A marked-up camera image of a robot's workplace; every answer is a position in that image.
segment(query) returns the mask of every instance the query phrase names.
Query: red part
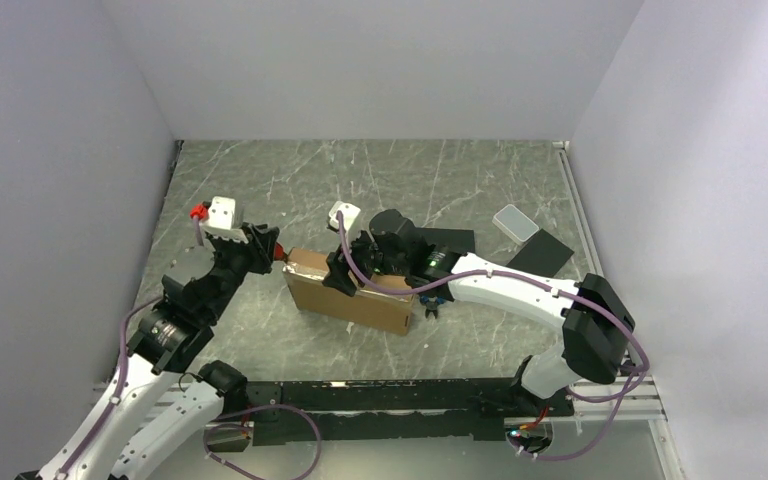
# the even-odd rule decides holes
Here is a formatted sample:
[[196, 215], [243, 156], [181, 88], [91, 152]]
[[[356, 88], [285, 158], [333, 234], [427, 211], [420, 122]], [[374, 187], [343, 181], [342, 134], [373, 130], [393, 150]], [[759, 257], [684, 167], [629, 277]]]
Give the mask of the red part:
[[193, 207], [193, 209], [190, 210], [190, 218], [193, 217], [199, 217], [199, 220], [204, 220], [207, 218], [207, 207], [201, 203]]
[[284, 260], [286, 254], [284, 253], [284, 247], [280, 243], [275, 242], [275, 252], [272, 254], [273, 260]]

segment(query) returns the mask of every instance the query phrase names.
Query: gray wall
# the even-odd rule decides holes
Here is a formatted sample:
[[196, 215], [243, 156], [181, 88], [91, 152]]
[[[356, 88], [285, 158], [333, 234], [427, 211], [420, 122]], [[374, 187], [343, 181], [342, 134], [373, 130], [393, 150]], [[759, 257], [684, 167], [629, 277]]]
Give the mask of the gray wall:
[[642, 0], [104, 0], [184, 139], [568, 139]]
[[172, 146], [99, 2], [0, 1], [0, 479], [54, 454], [112, 366]]
[[768, 478], [768, 1], [645, 2], [572, 146], [688, 478]]

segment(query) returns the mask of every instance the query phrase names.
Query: small white box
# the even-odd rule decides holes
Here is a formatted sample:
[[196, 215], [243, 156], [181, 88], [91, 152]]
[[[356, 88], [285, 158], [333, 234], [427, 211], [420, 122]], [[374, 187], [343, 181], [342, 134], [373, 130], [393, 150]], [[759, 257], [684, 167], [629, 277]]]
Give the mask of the small white box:
[[540, 230], [536, 223], [513, 205], [507, 205], [493, 215], [493, 225], [499, 227], [517, 245], [524, 244]]

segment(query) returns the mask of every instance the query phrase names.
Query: brown cardboard box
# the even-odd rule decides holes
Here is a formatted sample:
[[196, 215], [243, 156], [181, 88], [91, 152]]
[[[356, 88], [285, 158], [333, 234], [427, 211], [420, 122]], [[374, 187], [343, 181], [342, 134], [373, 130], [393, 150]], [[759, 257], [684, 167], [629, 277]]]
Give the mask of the brown cardboard box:
[[[326, 255], [294, 248], [284, 265], [284, 278], [299, 310], [322, 313], [386, 332], [405, 335], [411, 319], [415, 295], [392, 296], [364, 287], [354, 297], [322, 285], [328, 274]], [[391, 288], [408, 289], [403, 277], [374, 275], [374, 283]]]

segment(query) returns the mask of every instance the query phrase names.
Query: gray speckled floor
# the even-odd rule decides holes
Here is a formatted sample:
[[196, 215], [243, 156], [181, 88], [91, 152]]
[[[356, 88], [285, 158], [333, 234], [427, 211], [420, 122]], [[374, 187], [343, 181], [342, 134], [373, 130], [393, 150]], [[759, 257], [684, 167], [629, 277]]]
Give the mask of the gray speckled floor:
[[[140, 299], [160, 292], [166, 266], [194, 242], [187, 214], [214, 195], [242, 200], [246, 220], [281, 228], [287, 248], [333, 250], [325, 228], [337, 199], [372, 215], [397, 208], [418, 225], [470, 228], [477, 253], [504, 264], [515, 244], [492, 223], [513, 203], [576, 254], [558, 275], [581, 278], [588, 262], [570, 192], [549, 142], [396, 140], [186, 142], [172, 177]], [[194, 367], [221, 359], [251, 380], [509, 376], [551, 345], [542, 327], [488, 307], [454, 303], [426, 320], [414, 308], [405, 337], [300, 312], [280, 265], [249, 276]]]

